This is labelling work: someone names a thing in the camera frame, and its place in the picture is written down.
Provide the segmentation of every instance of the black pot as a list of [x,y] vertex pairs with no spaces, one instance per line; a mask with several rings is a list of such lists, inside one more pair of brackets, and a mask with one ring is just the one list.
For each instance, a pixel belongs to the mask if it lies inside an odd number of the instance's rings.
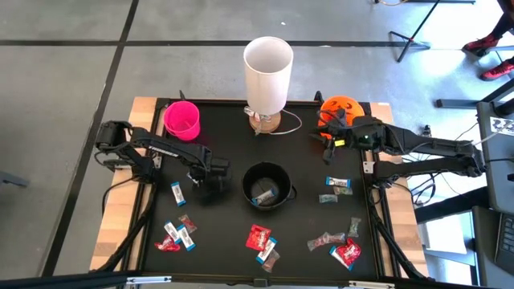
[[[256,204],[252,199],[272,190],[274,196]],[[296,188],[288,173],[277,164],[261,162],[247,170],[243,177],[244,197],[259,210],[273,210],[296,198]]]

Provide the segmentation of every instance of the shoe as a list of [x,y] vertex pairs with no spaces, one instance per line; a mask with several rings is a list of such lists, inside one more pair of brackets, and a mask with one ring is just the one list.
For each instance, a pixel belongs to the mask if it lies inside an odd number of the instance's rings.
[[478,56],[484,56],[486,55],[485,50],[498,45],[498,41],[499,39],[495,39],[492,35],[488,35],[482,39],[478,39],[464,45],[463,50]]
[[498,77],[500,77],[502,75],[508,74],[512,70],[514,70],[514,64],[510,64],[507,61],[503,61],[497,67],[494,67],[489,71],[485,71],[480,76],[480,79],[485,80],[485,81],[491,81],[491,80],[497,79]]

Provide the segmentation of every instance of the black tray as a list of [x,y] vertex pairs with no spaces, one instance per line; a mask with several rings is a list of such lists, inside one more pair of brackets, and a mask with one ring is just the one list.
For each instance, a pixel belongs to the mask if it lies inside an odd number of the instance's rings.
[[[382,260],[377,256],[380,249],[376,231],[369,222],[361,152],[338,149],[332,165],[324,164],[323,145],[308,136],[317,124],[317,102],[286,105],[285,109],[304,122],[298,131],[282,136],[255,136],[243,113],[246,101],[191,101],[198,106],[201,116],[202,130],[196,142],[209,147],[216,157],[230,160],[232,187],[223,199],[203,206],[191,191],[192,182],[186,176],[188,169],[164,157],[155,209],[145,230],[138,269],[148,275],[172,275],[173,281],[190,282],[254,283],[256,279],[267,279],[273,284],[345,285],[351,279],[378,277],[377,264]],[[295,126],[297,120],[283,114],[277,131]],[[260,161],[275,162],[288,171],[298,189],[295,201],[271,212],[257,211],[247,203],[241,180],[246,170]],[[320,204],[319,194],[332,193],[332,187],[324,184],[326,176],[351,179],[353,196],[339,196],[337,204]],[[177,207],[169,187],[175,181],[180,182],[187,200],[183,207]],[[158,250],[154,243],[166,236],[165,221],[171,220],[178,226],[177,218],[183,214],[188,214],[198,227],[191,234],[196,248],[189,252],[183,246],[179,252]],[[329,255],[332,245],[313,252],[308,250],[307,241],[325,231],[347,232],[351,217],[362,219],[359,237],[354,239],[362,253],[352,271]],[[252,224],[271,229],[271,236],[278,241],[275,249],[280,260],[271,274],[255,260],[258,252],[245,247]]]

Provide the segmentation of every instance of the orange pumpkin bucket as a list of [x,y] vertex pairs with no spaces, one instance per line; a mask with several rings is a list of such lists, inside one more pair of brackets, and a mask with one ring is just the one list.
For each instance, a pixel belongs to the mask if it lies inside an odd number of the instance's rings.
[[[353,119],[357,116],[364,115],[364,109],[362,106],[353,98],[348,96],[332,96],[327,99],[323,105],[321,105],[322,111],[329,111],[332,114],[336,115],[337,110],[343,108],[346,111],[346,124],[353,125]],[[333,117],[328,113],[320,113],[320,118],[326,122],[329,122]],[[318,126],[323,126],[324,122],[319,120]],[[321,133],[321,136],[331,138],[327,133]]]

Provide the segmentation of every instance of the red candy wrapper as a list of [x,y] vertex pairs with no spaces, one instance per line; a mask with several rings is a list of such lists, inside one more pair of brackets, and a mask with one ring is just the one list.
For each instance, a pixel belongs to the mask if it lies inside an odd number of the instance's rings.
[[266,248],[267,240],[270,238],[271,230],[262,226],[252,225],[247,240],[247,247],[253,250],[262,251]]
[[155,242],[155,247],[161,251],[170,251],[170,252],[177,252],[180,250],[180,245],[175,244],[171,236],[166,235],[166,238],[164,238],[164,241],[162,243]]
[[333,246],[330,254],[351,271],[353,263],[361,255],[361,248],[351,238],[348,238],[346,246],[339,246],[337,248]]

